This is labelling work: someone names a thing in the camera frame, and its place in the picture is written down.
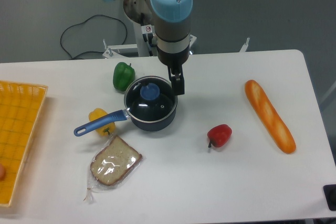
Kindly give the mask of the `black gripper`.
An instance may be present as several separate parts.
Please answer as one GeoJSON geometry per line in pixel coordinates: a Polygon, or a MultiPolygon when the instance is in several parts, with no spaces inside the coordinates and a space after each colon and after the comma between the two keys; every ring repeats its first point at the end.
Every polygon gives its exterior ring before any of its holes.
{"type": "Polygon", "coordinates": [[[184,76],[182,64],[184,64],[190,55],[190,47],[176,53],[165,52],[158,48],[158,59],[161,63],[168,66],[169,80],[171,82],[174,95],[183,95],[185,93],[184,76]]]}

